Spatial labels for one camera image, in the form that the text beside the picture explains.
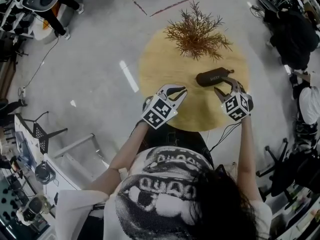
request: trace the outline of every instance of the sneaker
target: sneaker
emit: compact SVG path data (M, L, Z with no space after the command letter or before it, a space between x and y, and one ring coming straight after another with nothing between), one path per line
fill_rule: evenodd
M79 8L76 10L76 12L80 15L85 11L85 7L83 3L79 3Z
M265 43L265 45L268 47L268 48L270 48L270 49L272 49L274 46L270 43L270 40L268 40L266 43Z
M64 28L65 30L65 34L63 35L63 37L66 39L66 40L69 40L71 35L69 33L69 29L67 27Z

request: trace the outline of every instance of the red line on floor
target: red line on floor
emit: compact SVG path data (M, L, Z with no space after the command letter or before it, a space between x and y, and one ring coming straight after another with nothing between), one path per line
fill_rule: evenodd
M148 16L148 14L145 12L145 10L144 9L142 9L142 7L135 1L135 0L133 0L133 2L134 2L134 4L136 5L136 6L138 6L139 8L140 8L140 10L141 11L143 11L144 12L144 14L145 15L147 15Z
M170 9L170 8L172 8L172 7L175 7L175 6L177 6L177 5L180 5L180 4L182 4L182 3L186 2L186 1L189 1L189 0L182 0L182 1L180 1L180 2L177 2L177 3L173 4L173 5L168 6L168 7L164 8L164 9L162 9L162 10L158 10L157 12L155 12L154 14L152 14L150 17L152 17L153 15L162 13L163 11L168 10L168 9Z

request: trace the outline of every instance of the black and white marker cube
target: black and white marker cube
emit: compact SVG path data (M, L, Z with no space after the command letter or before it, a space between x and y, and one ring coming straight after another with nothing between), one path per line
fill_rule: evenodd
M155 94L147 104L141 118L154 129L158 129L177 114L178 112L168 102Z
M221 106L223 112L234 121L239 121L250 114L248 100L240 92L237 92Z

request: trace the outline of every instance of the graphic t-shirt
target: graphic t-shirt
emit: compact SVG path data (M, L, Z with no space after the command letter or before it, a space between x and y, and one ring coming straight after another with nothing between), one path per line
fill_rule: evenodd
M185 148L162 146L138 154L128 176L111 196L103 196L99 191L61 191L56 216L64 222L56 225L58 240L85 239L92 234L87 228L92 230L98 224L103 227L100 235L104 240L194 239L190 234L195 212L191 204L197 194L193 179L203 168L213 169L202 155ZM267 239L271 209L261 201L251 204L258 217L258 231ZM72 227L67 224L70 212L75 210L82 212L77 213L79 222ZM88 226L90 217L98 218L100 223L97 220Z

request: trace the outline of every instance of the round wooden table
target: round wooden table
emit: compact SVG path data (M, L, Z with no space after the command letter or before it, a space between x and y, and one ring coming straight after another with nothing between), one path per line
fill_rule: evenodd
M177 109L178 115L167 123L175 128L202 132L224 126L232 122L222 111L221 102L214 92L214 87L201 87L196 82L199 73L219 67L234 70L229 77L238 80L248 90L249 69L246 59L233 44L232 50L220 49L223 59L213 61L203 56L199 61L193 57L180 55L175 42L166 39L164 29L152 37L139 60L139 81L141 93L154 95L165 84L177 84L187 88L188 94ZM225 93L231 90L230 85L215 85Z

